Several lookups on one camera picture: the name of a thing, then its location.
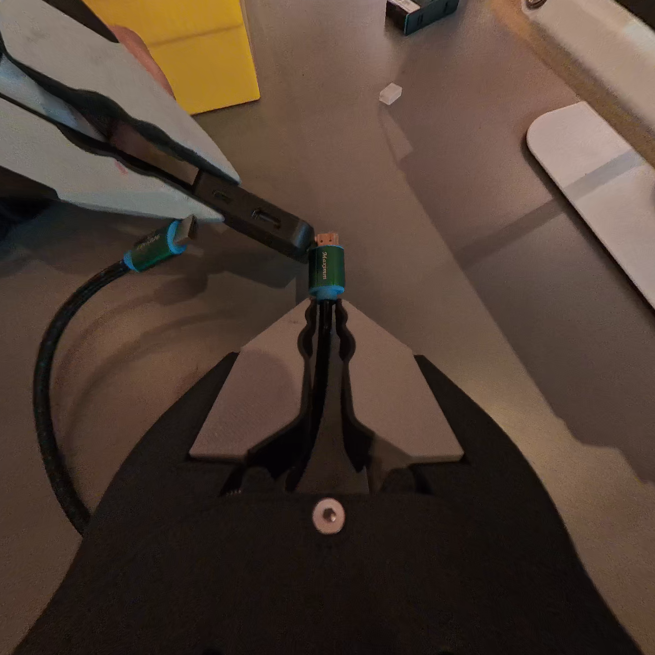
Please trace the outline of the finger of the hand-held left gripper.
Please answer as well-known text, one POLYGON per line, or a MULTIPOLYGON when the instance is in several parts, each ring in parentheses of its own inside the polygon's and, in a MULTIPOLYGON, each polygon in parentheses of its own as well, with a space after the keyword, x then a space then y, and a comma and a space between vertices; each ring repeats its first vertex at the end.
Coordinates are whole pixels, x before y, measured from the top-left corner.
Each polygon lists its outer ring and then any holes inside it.
POLYGON ((1 48, 77 110, 127 123, 201 171, 241 183, 217 144, 121 43, 44 1, 2 1, 1 48))
POLYGON ((118 149, 78 110, 17 67, 1 67, 1 197, 52 198, 91 210, 223 223, 193 199, 185 165, 118 149))

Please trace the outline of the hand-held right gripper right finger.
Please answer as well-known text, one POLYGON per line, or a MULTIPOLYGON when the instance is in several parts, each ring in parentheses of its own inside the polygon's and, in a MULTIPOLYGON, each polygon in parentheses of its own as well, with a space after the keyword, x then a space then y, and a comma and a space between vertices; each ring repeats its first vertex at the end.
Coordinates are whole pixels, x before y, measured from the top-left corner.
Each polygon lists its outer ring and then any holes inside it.
POLYGON ((348 301, 335 305, 345 452, 356 471, 457 463, 464 452, 411 348, 348 301))

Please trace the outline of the person's left hand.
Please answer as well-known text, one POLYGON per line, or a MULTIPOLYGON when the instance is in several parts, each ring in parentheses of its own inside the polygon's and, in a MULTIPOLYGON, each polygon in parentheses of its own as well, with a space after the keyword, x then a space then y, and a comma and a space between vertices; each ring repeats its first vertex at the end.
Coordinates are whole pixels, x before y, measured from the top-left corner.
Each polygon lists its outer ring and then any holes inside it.
POLYGON ((168 78, 164 74, 163 70, 161 70, 155 59, 152 57, 144 40, 135 31, 124 26, 112 25, 109 26, 109 29, 118 39, 119 43, 122 43, 127 51, 131 53, 137 61, 139 61, 141 66, 146 71, 148 71, 152 78, 154 78, 158 84, 174 98, 174 91, 168 81, 168 78))

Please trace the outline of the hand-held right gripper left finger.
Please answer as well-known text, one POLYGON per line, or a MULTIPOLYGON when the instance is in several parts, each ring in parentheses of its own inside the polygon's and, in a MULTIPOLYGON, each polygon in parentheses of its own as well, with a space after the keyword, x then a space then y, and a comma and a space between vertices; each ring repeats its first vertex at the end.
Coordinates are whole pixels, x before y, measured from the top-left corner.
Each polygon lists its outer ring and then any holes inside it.
POLYGON ((247 342, 236 357, 191 449, 191 458, 246 458, 301 415, 307 391, 305 299, 247 342))

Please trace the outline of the yellow plastic bin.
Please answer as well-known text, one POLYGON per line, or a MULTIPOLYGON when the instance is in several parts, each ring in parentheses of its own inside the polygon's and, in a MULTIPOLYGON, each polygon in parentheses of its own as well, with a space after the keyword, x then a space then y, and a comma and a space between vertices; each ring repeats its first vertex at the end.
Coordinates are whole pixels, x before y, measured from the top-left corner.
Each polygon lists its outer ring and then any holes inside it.
POLYGON ((257 102, 242 1, 87 1, 108 26, 136 32, 190 115, 257 102))

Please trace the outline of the black hub adapter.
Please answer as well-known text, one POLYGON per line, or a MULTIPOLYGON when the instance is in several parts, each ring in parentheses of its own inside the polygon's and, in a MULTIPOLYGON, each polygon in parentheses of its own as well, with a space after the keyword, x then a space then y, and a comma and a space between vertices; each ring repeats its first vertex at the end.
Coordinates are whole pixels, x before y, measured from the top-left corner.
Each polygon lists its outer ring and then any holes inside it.
POLYGON ((119 119, 110 122, 109 143, 137 172, 150 174, 185 199, 197 201, 228 228, 294 261, 308 261, 315 239, 313 227, 249 192, 229 161, 214 167, 201 165, 199 159, 187 160, 181 151, 149 142, 119 119))

